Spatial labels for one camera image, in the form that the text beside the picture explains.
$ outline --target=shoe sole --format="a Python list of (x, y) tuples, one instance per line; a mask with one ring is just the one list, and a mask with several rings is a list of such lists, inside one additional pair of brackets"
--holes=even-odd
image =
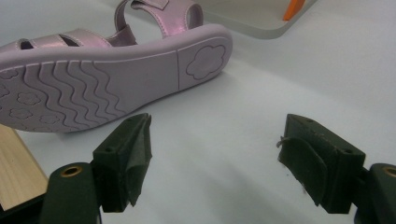
[(209, 24), (148, 45), (0, 55), (0, 123), (41, 133), (94, 128), (215, 77), (232, 48), (229, 32)]

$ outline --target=white table surface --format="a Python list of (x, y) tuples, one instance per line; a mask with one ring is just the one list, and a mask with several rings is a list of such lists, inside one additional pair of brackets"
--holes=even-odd
[[(3, 0), (0, 46), (84, 27), (114, 32), (117, 0)], [(144, 44), (152, 20), (128, 10)], [(396, 163), (396, 1), (319, 0), (284, 35), (232, 32), (219, 77), (146, 105), (153, 159), (136, 207), (105, 224), (353, 223), (315, 207), (277, 161), (286, 115), (314, 119), (367, 154)], [(92, 151), (122, 119), (80, 133), (19, 132), (47, 175)]]

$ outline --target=flower emblem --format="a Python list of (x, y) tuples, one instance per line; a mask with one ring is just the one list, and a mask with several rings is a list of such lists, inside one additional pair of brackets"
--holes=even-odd
[(11, 109), (9, 115), (16, 119), (27, 119), (33, 116), (33, 114), (27, 109)]
[(203, 79), (218, 70), (223, 64), (225, 48), (223, 46), (204, 47), (195, 55), (194, 61), (187, 67), (187, 74), (195, 79)]
[(34, 93), (20, 93), (18, 94), (18, 102), (24, 105), (35, 105), (40, 102), (40, 99)]
[(15, 69), (8, 69), (0, 72), (0, 78), (2, 79), (12, 79), (17, 76), (18, 72)]
[(0, 98), (5, 95), (9, 95), (9, 90), (7, 90), (6, 87), (0, 85)]

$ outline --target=white tray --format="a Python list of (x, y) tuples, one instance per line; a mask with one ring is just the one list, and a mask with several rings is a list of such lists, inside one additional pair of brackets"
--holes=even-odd
[(195, 0), (207, 21), (260, 39), (282, 36), (316, 1), (305, 0), (291, 20), (283, 21), (290, 0)]

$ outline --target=orange object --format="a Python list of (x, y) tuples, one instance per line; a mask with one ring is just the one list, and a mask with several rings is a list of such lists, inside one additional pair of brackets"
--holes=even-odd
[(289, 21), (303, 8), (305, 0), (291, 0), (288, 9), (283, 16), (284, 21)]

